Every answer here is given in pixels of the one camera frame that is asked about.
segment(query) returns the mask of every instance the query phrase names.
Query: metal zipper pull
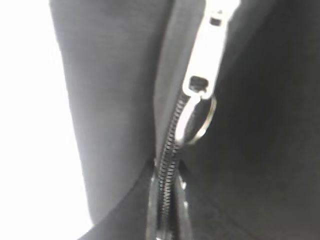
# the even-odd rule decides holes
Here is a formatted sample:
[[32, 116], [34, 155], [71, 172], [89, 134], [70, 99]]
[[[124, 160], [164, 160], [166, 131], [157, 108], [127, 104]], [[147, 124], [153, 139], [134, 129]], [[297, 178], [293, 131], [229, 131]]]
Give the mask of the metal zipper pull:
[[[211, 107], [204, 124], [191, 143], [195, 143], [205, 134], [212, 120], [217, 104], [213, 98], [213, 92], [226, 45], [228, 23], [239, 4], [240, 0], [206, 0], [203, 17], [182, 83], [183, 93], [190, 98], [175, 129], [175, 140], [179, 145], [184, 144], [185, 130], [189, 119], [201, 100], [211, 98]], [[202, 90], [195, 91], [191, 88], [191, 81], [194, 79], [204, 82]]]

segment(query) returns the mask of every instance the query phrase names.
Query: black bag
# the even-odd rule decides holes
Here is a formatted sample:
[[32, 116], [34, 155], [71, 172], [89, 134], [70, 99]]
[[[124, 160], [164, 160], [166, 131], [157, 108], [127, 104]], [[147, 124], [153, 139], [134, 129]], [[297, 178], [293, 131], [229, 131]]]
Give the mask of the black bag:
[[95, 225], [81, 240], [320, 239], [320, 1], [215, 8], [223, 59], [210, 36], [196, 62], [218, 78], [187, 78], [193, 97], [206, 6], [51, 1]]

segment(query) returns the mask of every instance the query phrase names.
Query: dark gray fabric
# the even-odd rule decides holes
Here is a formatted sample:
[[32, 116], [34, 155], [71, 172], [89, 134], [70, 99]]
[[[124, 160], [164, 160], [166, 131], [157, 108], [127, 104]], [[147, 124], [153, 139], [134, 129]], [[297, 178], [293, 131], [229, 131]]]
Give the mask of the dark gray fabric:
[[[157, 139], [163, 138], [166, 127], [159, 126], [165, 121], [159, 123], [159, 117], [168, 116], [175, 98], [171, 94], [176, 91], [166, 83], [179, 58], [165, 58], [166, 64], [159, 65], [163, 73], [158, 71], [154, 109], [152, 99], [170, 3], [52, 2], [95, 223], [125, 196], [153, 153], [153, 110], [157, 134], [162, 134]], [[199, 238], [217, 235], [217, 225], [227, 229], [229, 239], [320, 238], [319, 13], [316, 0], [279, 0], [276, 5], [244, 0], [236, 13], [213, 122], [184, 155], [197, 180], [193, 185], [191, 178], [186, 179], [190, 189], [203, 189], [190, 191], [188, 197], [196, 206], [190, 211]], [[175, 31], [181, 31], [174, 32], [180, 37], [187, 32], [183, 27]], [[179, 43], [183, 44], [175, 43], [173, 53], [179, 53]], [[142, 239], [145, 189], [137, 184], [131, 194], [135, 193], [84, 239]], [[208, 211], [201, 209], [206, 205]], [[214, 219], [212, 228], [208, 218]]]
[[154, 162], [146, 162], [138, 181], [107, 217], [79, 240], [143, 240]]
[[261, 240], [320, 239], [320, 1], [281, 1], [185, 153], [205, 194]]
[[94, 223], [124, 197], [154, 152], [154, 79], [170, 4], [51, 1]]

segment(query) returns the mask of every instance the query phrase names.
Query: metal ring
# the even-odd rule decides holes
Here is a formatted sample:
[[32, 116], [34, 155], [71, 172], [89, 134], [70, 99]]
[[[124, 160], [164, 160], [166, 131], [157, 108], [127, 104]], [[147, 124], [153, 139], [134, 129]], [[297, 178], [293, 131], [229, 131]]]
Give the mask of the metal ring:
[[[186, 131], [188, 122], [196, 106], [200, 101], [201, 101], [200, 96], [191, 96], [188, 102], [186, 103], [175, 128], [175, 141], [178, 145], [183, 145], [185, 143], [185, 131]], [[194, 137], [189, 142], [187, 142], [187, 144], [194, 144], [206, 133], [212, 121], [212, 118], [214, 116], [216, 106], [217, 106], [217, 100], [215, 97], [212, 97], [211, 103], [210, 103], [210, 109], [206, 119], [204, 120], [204, 123], [202, 124], [199, 131], [194, 135]]]

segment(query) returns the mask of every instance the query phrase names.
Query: zipper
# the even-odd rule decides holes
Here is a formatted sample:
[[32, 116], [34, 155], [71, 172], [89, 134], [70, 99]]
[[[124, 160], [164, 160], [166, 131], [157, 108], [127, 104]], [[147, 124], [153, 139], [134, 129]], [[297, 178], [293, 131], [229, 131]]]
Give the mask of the zipper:
[[[189, 57], [181, 91], [168, 125], [155, 177], [158, 179], [156, 234], [157, 240], [179, 240], [179, 222], [175, 198], [177, 168], [185, 145], [201, 138], [216, 108], [213, 97], [217, 75], [226, 44], [228, 23], [239, 5], [238, 0], [206, 0], [205, 8]], [[211, 100], [202, 127], [188, 136], [187, 128], [202, 102]]]

